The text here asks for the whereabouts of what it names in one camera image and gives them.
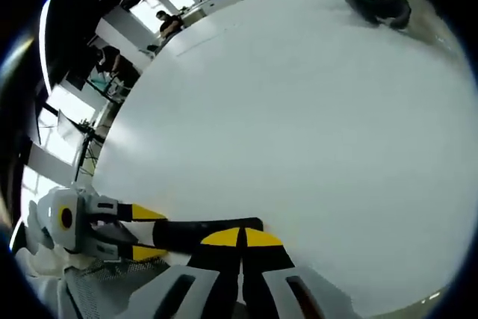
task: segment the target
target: table surface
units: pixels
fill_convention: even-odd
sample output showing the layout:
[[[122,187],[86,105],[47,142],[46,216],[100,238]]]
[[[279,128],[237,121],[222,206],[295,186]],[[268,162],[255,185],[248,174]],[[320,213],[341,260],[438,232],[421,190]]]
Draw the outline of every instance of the table surface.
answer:
[[[361,315],[448,284],[477,219],[474,81],[344,0],[246,0],[181,32],[120,110],[98,192],[263,219]]]

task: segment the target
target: black object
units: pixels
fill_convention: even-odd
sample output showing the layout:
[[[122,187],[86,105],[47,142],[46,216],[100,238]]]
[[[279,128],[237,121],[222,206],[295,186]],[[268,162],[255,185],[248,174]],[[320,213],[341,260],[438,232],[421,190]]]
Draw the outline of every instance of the black object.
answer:
[[[264,229],[262,221],[257,217],[203,222],[158,220],[152,232],[152,240],[156,248],[191,254],[204,238],[215,232],[235,227],[247,227],[259,231]]]
[[[382,23],[381,19],[394,18],[389,24],[401,30],[409,24],[412,9],[406,0],[345,0],[353,10],[372,25]]]

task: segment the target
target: desk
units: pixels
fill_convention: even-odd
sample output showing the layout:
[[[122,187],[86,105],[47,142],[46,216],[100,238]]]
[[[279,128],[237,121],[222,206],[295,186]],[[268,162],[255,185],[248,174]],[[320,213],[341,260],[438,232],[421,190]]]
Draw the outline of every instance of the desk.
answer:
[[[171,40],[93,186],[174,220],[257,216],[362,316],[458,269],[477,219],[471,74],[344,0],[245,0]]]

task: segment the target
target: white table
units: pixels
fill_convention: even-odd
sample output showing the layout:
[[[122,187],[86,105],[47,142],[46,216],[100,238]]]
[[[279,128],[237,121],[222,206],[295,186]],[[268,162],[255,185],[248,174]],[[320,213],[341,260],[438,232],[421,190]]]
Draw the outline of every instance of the white table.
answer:
[[[93,185],[174,220],[258,216],[365,316],[453,278],[477,178],[471,75],[344,0],[246,0],[146,69]]]

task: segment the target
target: person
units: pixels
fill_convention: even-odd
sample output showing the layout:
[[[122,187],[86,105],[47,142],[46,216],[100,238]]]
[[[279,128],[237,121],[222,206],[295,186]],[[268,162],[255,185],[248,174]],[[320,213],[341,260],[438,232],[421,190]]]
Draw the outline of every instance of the person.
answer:
[[[164,10],[158,11],[156,13],[156,17],[163,22],[159,28],[159,31],[161,33],[161,37],[165,40],[180,32],[182,30],[182,26],[184,25],[184,22],[180,16],[169,15]]]
[[[111,77],[117,78],[126,87],[133,87],[140,77],[140,73],[134,68],[131,61],[121,55],[114,46],[105,46],[102,49],[95,49],[96,69],[98,72],[109,72]]]

